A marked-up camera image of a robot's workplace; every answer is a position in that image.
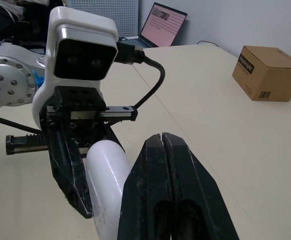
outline brown cardboard box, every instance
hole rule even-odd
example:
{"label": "brown cardboard box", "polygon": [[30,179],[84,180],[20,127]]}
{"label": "brown cardboard box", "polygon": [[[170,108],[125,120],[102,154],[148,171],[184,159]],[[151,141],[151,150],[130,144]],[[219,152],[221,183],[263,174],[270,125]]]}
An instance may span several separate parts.
{"label": "brown cardboard box", "polygon": [[251,100],[291,98],[291,56],[279,48],[244,46],[232,76]]}

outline black cable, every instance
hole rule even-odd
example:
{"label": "black cable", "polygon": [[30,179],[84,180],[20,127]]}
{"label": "black cable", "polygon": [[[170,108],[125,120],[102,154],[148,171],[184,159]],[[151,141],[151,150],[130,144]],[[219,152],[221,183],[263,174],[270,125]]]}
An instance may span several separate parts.
{"label": "black cable", "polygon": [[166,77],[166,71],[160,63],[148,58],[147,56],[144,56],[143,62],[151,67],[158,69],[160,71],[160,77],[157,83],[154,85],[154,87],[143,98],[141,98],[141,100],[136,105],[134,105],[135,109],[138,109],[158,90],[158,88],[164,82],[164,79]]}
{"label": "black cable", "polygon": [[212,42],[212,41],[201,40],[201,41],[198,41],[196,44],[199,44],[199,43],[209,43],[209,44],[214,44],[214,45],[216,45],[216,46],[219,48],[219,46],[218,46],[217,44],[215,44],[214,42]]}
{"label": "black cable", "polygon": [[40,135],[43,134],[43,132],[39,129],[35,129],[35,128],[29,127],[29,126],[24,126],[24,125],[21,125],[19,123],[9,121],[9,120],[6,120],[6,119],[1,118],[1,117],[0,117],[0,124],[7,125],[7,126],[10,126],[12,128],[20,129],[20,130],[23,130],[23,131],[26,131],[29,133],[33,133],[33,134],[40,134]]}

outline table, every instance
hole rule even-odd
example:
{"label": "table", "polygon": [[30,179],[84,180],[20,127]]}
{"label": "table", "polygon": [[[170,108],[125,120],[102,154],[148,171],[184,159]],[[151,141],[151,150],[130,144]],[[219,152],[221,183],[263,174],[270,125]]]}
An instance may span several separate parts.
{"label": "table", "polygon": [[[145,53],[164,66],[156,96],[210,168],[240,239],[291,239],[291,100],[251,101],[232,77],[237,58],[216,46]],[[155,84],[155,69],[134,67]]]}
{"label": "table", "polygon": [[[166,79],[136,122],[113,126],[131,165],[151,135],[178,135],[215,178],[240,239],[291,239],[291,101],[251,101],[231,77],[237,59],[215,46],[145,52]],[[133,105],[158,77],[144,63],[114,63],[101,90],[109,106]],[[2,107],[0,117],[35,126],[31,105]],[[0,240],[97,240],[93,220],[59,190],[47,152],[5,155],[5,135],[24,134],[0,125]]]}

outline label on box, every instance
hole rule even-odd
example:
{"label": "label on box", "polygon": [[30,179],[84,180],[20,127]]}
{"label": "label on box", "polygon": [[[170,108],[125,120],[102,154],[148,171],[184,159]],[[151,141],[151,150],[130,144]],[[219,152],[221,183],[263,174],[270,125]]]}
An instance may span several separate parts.
{"label": "label on box", "polygon": [[244,69],[247,70],[247,72],[249,74],[252,74],[253,73],[253,71],[255,69],[255,66],[251,62],[249,62],[245,58],[245,56],[243,56],[242,54],[240,54],[238,61],[244,67]]}

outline pegboard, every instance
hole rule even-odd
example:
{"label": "pegboard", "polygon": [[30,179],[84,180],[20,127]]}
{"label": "pegboard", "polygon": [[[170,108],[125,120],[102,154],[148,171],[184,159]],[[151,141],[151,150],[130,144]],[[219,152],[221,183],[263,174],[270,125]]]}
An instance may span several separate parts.
{"label": "pegboard", "polygon": [[139,0],[69,0],[73,9],[104,16],[115,21],[119,36],[138,35]]}

